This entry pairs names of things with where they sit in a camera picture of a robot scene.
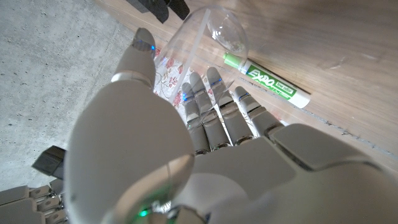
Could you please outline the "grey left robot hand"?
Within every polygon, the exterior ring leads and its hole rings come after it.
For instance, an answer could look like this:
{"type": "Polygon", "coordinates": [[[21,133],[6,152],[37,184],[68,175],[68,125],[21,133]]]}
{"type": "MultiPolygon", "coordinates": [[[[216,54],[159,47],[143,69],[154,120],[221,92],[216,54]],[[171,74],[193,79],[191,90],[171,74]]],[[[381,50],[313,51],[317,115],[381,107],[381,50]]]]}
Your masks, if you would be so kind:
{"type": "Polygon", "coordinates": [[[198,139],[154,91],[155,42],[137,30],[78,118],[65,163],[72,223],[396,223],[397,180],[312,127],[284,126],[242,88],[239,111],[198,139]]]}

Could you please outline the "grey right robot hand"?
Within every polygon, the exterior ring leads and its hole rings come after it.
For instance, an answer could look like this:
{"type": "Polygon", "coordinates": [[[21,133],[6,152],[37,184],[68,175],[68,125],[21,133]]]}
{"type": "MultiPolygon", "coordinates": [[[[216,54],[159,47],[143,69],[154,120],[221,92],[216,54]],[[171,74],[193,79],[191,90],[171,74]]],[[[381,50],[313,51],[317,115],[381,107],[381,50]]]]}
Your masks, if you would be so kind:
{"type": "Polygon", "coordinates": [[[26,185],[1,192],[1,224],[66,224],[63,181],[32,188],[26,185]]]}

